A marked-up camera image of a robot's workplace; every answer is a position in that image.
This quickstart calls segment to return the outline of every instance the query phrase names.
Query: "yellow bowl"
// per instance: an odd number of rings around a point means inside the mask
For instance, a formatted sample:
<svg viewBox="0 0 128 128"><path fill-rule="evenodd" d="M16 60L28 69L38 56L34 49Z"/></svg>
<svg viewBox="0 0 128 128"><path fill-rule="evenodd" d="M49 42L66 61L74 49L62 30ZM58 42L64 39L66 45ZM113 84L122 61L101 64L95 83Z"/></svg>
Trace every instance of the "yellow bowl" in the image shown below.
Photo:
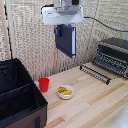
<svg viewBox="0 0 128 128"><path fill-rule="evenodd" d="M58 92L58 88L59 87L65 87L66 89L71 90L72 94L71 95L63 95L63 94L61 94L60 92ZM62 99L70 99L74 95L74 88L69 86L69 85L60 85L60 86L57 87L57 93L58 93L59 97L62 98Z"/></svg>

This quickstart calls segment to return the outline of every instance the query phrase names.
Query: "cable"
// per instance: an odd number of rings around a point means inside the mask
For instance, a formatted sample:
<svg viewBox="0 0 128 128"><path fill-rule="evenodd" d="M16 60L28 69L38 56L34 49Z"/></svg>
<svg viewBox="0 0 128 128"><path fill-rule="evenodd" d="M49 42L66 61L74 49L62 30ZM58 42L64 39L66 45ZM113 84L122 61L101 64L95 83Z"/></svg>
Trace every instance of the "cable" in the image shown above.
<svg viewBox="0 0 128 128"><path fill-rule="evenodd" d="M110 28L110 29L115 30L115 31L119 31L119 32L128 32L128 30L127 30L127 31L125 31L125 30L118 30L118 29L109 27L109 26L107 26L106 24L102 23L101 21L99 21L99 20L97 20L97 19L95 19L95 18L93 18L93 17L86 16L86 17L84 17L84 18L91 18L91 19L93 19L93 20L96 20L97 22L101 23L101 24L104 25L105 27Z"/></svg>

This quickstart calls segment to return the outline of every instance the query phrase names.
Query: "light wood table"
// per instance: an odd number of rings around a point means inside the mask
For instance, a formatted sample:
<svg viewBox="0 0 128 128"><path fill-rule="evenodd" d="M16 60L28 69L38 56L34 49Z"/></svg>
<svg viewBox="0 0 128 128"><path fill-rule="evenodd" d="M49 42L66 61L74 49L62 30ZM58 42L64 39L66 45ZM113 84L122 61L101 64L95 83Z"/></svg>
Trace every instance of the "light wood table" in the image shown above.
<svg viewBox="0 0 128 128"><path fill-rule="evenodd" d="M48 92L42 93L48 101L45 128L110 128L128 102L128 79L123 77L115 75L106 85L76 67L49 79ZM58 96L62 84L75 89L70 100Z"/></svg>

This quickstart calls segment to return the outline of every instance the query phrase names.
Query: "black plastic container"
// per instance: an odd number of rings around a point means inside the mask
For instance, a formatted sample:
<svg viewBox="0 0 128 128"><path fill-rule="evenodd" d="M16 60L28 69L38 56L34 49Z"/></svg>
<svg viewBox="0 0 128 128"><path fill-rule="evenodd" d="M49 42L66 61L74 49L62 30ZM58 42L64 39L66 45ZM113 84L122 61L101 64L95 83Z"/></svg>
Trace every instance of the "black plastic container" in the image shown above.
<svg viewBox="0 0 128 128"><path fill-rule="evenodd" d="M0 128L43 128L47 101L20 60L0 62Z"/></svg>

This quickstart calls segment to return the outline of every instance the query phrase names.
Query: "plastic cup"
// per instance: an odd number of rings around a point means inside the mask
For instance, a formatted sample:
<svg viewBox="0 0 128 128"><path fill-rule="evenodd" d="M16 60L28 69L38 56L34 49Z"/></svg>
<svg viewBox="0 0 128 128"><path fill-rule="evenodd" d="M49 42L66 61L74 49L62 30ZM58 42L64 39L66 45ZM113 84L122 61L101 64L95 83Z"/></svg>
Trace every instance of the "plastic cup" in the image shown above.
<svg viewBox="0 0 128 128"><path fill-rule="evenodd" d="M38 82L39 82L40 91L47 92L50 80L48 78L42 77L38 80Z"/></svg>

